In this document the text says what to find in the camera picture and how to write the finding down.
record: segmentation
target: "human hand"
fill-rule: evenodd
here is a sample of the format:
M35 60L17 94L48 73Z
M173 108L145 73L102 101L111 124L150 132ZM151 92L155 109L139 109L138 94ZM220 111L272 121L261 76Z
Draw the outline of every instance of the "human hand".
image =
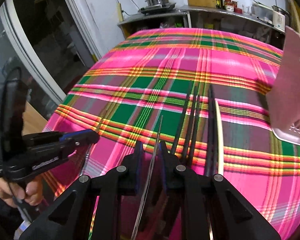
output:
M24 199L31 206L36 206L42 201L41 176L37 176L29 182L26 186L26 191L16 183L10 183L10 187L16 198ZM13 194L11 190L8 183L3 178L0 178L0 198L9 206L17 207L12 199Z

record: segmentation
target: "silver bolt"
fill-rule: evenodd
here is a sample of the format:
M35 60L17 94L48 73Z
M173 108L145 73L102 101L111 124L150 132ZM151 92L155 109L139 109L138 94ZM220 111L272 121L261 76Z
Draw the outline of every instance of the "silver bolt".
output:
M176 167L176 169L177 169L177 171L185 171L185 170L186 170L186 167L183 166L183 165L178 165L178 166Z
M213 178L214 178L216 181L223 181L223 176L220 175L220 174L214 175Z
M117 167L118 172L124 172L126 169L127 169L126 166L123 165Z
M87 182L88 179L89 179L89 177L87 175L82 175L82 176L80 176L79 181L84 183L84 182Z

